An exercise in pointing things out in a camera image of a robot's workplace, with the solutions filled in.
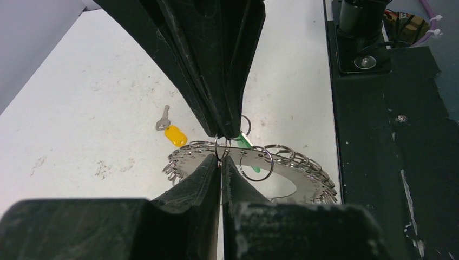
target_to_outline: zip tie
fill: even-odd
[[[430,21],[432,22],[433,20],[437,20],[437,22],[439,22],[442,18],[443,18],[443,16],[437,15],[437,16],[435,16],[435,17],[432,17],[432,18],[430,19]]]
[[[434,36],[439,36],[443,35],[442,31],[440,29],[435,29],[435,30],[428,30],[426,33],[431,33]]]

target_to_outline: white table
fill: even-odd
[[[322,1],[265,5],[243,105],[250,138],[304,153],[338,184]],[[153,199],[171,188],[161,170],[175,147],[155,131],[165,104],[188,140],[212,140],[113,19],[83,13],[0,115],[0,215],[21,199]]]

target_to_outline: yellow key tag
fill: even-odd
[[[182,147],[184,146],[188,138],[186,137],[185,134],[180,131],[176,126],[168,126],[164,130],[164,135],[169,139],[176,147]]]

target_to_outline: green key tag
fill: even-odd
[[[248,137],[243,133],[241,132],[241,134],[239,134],[238,136],[239,140],[237,141],[238,142],[238,146],[239,148],[252,148],[253,146],[253,143],[250,142],[250,140],[248,139]],[[258,167],[253,167],[252,166],[252,169],[256,172],[256,173],[260,173],[260,168]]]

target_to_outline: purple cable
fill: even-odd
[[[432,10],[432,7],[430,7],[429,3],[427,2],[427,0],[419,0],[419,2],[422,4],[422,6],[424,7],[425,11],[427,12],[427,15],[429,15],[429,18],[432,19],[434,17],[436,17],[434,11]],[[435,30],[437,29],[437,20],[434,19],[430,22],[430,30]],[[415,42],[413,46],[417,46],[423,42],[425,42],[428,38],[430,38],[432,36],[433,33],[431,32],[428,32],[424,35],[424,37],[420,38],[417,42]]]

